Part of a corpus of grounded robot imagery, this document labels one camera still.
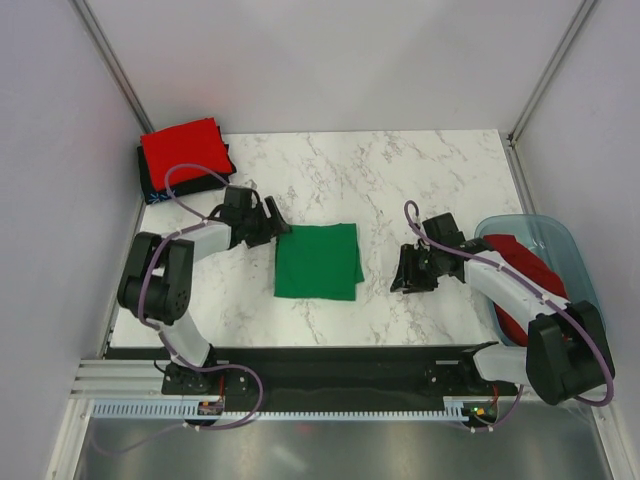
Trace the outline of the green t shirt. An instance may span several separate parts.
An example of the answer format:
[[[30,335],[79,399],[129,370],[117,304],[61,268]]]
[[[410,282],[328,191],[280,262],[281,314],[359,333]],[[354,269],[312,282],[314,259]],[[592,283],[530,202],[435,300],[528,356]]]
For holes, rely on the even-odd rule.
[[[354,223],[294,225],[277,240],[274,295],[278,298],[353,302],[363,281]]]

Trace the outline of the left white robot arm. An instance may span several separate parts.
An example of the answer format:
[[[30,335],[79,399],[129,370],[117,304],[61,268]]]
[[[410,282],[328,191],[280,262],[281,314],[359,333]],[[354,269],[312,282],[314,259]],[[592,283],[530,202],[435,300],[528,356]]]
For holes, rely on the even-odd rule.
[[[214,347],[189,312],[194,265],[240,244],[254,248],[291,232],[273,197],[231,186],[223,202],[199,223],[167,235],[136,234],[117,301],[153,330],[169,352],[163,394],[211,394],[222,378]]]

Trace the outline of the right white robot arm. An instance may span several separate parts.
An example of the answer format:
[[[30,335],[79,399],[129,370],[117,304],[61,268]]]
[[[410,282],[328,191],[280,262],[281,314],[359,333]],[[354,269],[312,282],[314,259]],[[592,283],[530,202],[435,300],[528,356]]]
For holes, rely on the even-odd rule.
[[[543,287],[508,261],[496,243],[468,239],[452,214],[424,221],[407,213],[418,240],[404,244],[390,287],[403,294],[432,292],[451,277],[480,292],[526,334],[525,345],[486,343],[466,351],[458,381],[467,392],[483,392],[493,381],[531,387],[540,399],[557,405],[586,402],[603,387],[598,405],[611,402],[615,367],[599,309],[589,301],[572,302]]]

